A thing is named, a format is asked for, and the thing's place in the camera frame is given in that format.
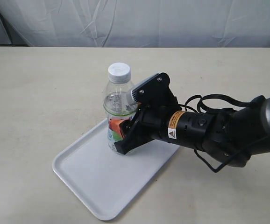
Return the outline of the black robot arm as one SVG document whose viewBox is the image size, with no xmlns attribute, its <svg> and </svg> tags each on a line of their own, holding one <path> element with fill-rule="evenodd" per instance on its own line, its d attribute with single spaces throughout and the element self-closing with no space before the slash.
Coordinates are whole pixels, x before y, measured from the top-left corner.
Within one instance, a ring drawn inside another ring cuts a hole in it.
<svg viewBox="0 0 270 224">
<path fill-rule="evenodd" d="M 115 148 L 120 154 L 153 140 L 204 152 L 220 167 L 244 167 L 253 155 L 270 153 L 270 98 L 258 96 L 248 103 L 222 94 L 221 99 L 240 109 L 214 109 L 199 97 L 197 109 L 187 111 L 173 95 L 142 99 L 132 119 L 110 119 L 109 128 L 120 136 Z"/>
</svg>

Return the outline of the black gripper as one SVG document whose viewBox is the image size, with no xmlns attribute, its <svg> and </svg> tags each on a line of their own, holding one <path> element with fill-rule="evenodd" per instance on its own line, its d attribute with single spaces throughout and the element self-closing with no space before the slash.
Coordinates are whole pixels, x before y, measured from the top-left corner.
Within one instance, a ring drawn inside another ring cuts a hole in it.
<svg viewBox="0 0 270 224">
<path fill-rule="evenodd" d="M 141 108 L 132 119 L 110 119 L 110 130 L 117 133 L 121 141 L 115 143 L 118 153 L 126 155 L 133 149 L 153 140 L 160 140 L 176 145 L 181 144 L 178 131 L 184 111 L 179 105 L 161 105 Z"/>
</svg>

